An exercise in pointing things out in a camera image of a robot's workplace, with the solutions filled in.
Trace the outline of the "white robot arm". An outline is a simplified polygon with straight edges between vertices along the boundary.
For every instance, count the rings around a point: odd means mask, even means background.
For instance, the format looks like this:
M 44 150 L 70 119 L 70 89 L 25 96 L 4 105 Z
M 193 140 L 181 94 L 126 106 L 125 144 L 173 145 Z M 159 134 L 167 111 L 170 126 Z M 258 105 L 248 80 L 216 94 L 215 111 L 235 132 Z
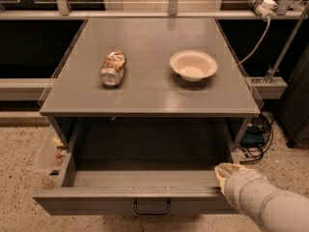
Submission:
M 274 186 L 266 176 L 241 164 L 215 168 L 221 193 L 262 232 L 309 232 L 309 199 Z

